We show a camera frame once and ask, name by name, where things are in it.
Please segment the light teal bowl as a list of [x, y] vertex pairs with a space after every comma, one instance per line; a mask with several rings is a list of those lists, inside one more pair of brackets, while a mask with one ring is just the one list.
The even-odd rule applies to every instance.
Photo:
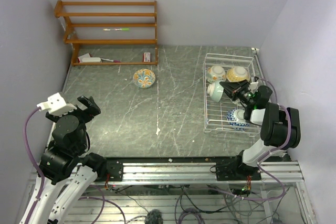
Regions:
[[207, 87], [207, 94], [214, 102], [219, 102], [222, 98], [224, 88], [220, 81], [210, 83]]

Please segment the yellow sun blue rim bowl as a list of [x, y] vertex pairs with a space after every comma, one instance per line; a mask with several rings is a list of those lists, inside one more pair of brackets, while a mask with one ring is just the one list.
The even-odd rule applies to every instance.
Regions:
[[226, 72], [226, 79], [229, 82], [249, 81], [250, 76], [246, 68], [235, 66]]

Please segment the red patterned bowl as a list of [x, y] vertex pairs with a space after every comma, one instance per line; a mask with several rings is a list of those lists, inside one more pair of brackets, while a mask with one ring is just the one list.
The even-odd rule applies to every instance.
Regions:
[[243, 109], [231, 109], [226, 114], [228, 124], [233, 126], [235, 131], [245, 131], [250, 126], [244, 119], [244, 112]]

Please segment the blue orange floral bowl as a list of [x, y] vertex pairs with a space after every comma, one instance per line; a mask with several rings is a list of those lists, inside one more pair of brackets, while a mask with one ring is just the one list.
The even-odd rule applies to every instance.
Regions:
[[150, 69], [140, 69], [133, 75], [133, 83], [142, 89], [150, 88], [155, 81], [155, 73]]

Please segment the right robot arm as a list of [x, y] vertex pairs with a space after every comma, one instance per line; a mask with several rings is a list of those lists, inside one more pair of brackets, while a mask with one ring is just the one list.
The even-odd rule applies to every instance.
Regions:
[[231, 172], [236, 179], [244, 179], [259, 170], [258, 165], [274, 154], [298, 146], [301, 139], [299, 111], [271, 103], [273, 91], [261, 85], [251, 91], [250, 83], [219, 82], [223, 92], [238, 101], [241, 109], [227, 114], [235, 126], [253, 124], [261, 127], [260, 138], [250, 148], [241, 151], [232, 163]]

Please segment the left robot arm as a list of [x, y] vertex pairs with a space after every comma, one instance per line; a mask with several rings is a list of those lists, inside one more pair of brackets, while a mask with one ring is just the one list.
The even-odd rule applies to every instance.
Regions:
[[67, 102], [61, 92], [37, 104], [33, 112], [46, 111], [46, 118], [55, 123], [52, 140], [40, 162], [32, 155], [24, 125], [24, 144], [37, 177], [21, 223], [63, 223], [91, 183], [107, 175], [107, 160], [89, 151], [91, 143], [86, 128], [101, 110], [93, 97], [82, 95], [77, 100], [85, 109]]

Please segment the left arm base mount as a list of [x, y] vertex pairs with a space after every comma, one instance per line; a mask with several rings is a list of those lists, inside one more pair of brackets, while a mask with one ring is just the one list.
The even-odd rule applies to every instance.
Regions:
[[118, 159], [107, 159], [106, 168], [102, 175], [99, 175], [97, 181], [105, 182], [109, 177], [110, 182], [121, 182], [123, 179], [123, 163]]

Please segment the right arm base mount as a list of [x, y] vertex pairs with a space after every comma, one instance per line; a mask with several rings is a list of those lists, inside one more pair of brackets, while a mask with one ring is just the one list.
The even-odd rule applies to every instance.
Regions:
[[218, 163], [210, 168], [210, 172], [215, 174], [217, 181], [261, 180], [259, 169], [244, 163]]

